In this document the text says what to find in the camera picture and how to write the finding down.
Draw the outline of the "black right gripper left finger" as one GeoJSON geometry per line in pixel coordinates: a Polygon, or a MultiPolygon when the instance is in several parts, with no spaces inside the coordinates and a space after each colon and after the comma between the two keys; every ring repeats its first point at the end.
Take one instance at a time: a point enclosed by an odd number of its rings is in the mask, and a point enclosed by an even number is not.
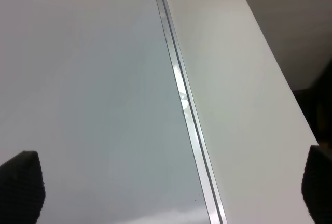
{"type": "Polygon", "coordinates": [[[36,151],[23,151],[1,165],[1,223],[37,223],[45,198],[36,151]]]}

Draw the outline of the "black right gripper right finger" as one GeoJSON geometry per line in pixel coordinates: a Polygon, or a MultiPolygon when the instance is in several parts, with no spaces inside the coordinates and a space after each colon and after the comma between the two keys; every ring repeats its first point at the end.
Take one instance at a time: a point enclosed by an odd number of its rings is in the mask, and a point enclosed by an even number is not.
{"type": "Polygon", "coordinates": [[[331,223],[331,149],[310,147],[301,193],[314,223],[331,223]]]}

